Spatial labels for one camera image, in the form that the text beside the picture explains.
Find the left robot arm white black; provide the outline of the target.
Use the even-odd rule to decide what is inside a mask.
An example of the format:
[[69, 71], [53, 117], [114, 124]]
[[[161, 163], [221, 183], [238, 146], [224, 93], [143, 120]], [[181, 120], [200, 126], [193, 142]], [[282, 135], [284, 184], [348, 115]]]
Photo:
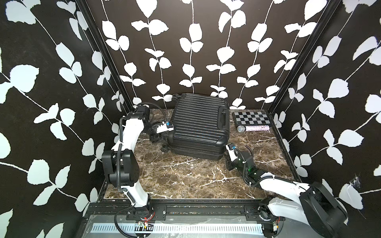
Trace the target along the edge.
[[[151, 123], [150, 106], [160, 110], [164, 119]], [[151, 211], [150, 197], [142, 188], [139, 177], [140, 167], [134, 151], [140, 135], [149, 135], [152, 143], [164, 140], [163, 134], [173, 130], [163, 109], [154, 103], [139, 103], [137, 107], [119, 120], [119, 140], [111, 150], [101, 157], [107, 183], [112, 184], [130, 200], [135, 209]]]

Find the black ribbed hard-shell suitcase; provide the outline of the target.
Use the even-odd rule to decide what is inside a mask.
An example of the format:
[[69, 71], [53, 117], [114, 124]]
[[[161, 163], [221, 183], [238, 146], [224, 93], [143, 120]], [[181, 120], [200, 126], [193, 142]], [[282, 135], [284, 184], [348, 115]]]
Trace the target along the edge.
[[193, 158], [220, 160], [230, 136], [227, 100], [192, 93], [174, 94], [171, 117], [174, 129], [161, 151]]

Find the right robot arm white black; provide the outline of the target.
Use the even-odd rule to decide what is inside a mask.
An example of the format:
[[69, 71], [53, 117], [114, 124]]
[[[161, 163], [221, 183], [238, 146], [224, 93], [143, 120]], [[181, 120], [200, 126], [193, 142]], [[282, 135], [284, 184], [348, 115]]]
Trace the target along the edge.
[[254, 212], [263, 222], [266, 238], [279, 235], [279, 223], [285, 219], [304, 223], [324, 238], [336, 238], [347, 223], [346, 209], [321, 183], [296, 182], [262, 170], [256, 166], [251, 149], [241, 151], [231, 143], [226, 151], [228, 170], [237, 170], [249, 187], [274, 193], [263, 199]]

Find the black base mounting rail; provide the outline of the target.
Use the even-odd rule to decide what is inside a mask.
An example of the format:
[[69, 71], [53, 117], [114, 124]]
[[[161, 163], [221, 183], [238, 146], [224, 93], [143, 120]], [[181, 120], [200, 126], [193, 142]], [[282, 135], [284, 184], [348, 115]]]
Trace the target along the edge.
[[91, 203], [85, 219], [91, 216], [114, 216], [119, 212], [131, 221], [147, 219], [164, 221], [169, 216], [242, 216], [247, 221], [274, 223], [285, 219], [296, 220], [301, 214], [308, 222], [323, 218], [323, 208], [316, 200], [302, 201], [301, 208], [286, 210], [286, 201], [279, 205], [279, 198], [266, 199], [148, 199], [147, 203], [130, 203], [128, 199], [103, 199]]

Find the black white checkerboard plate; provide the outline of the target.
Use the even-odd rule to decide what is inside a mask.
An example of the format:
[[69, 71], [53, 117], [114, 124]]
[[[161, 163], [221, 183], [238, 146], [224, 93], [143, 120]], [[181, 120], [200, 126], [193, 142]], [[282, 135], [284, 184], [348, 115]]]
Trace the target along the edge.
[[264, 126], [271, 124], [268, 115], [263, 111], [233, 112], [232, 116], [236, 126]]

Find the glittery pink cylinder tube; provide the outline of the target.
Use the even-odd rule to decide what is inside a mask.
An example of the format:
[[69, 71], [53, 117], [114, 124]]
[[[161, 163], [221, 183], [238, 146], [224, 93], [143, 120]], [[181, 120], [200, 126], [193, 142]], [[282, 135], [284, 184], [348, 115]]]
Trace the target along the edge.
[[270, 126], [268, 125], [263, 125], [263, 126], [244, 126], [244, 125], [240, 125], [240, 126], [237, 126], [237, 131], [239, 133], [242, 133], [242, 132], [252, 132], [252, 131], [268, 131], [270, 130]]

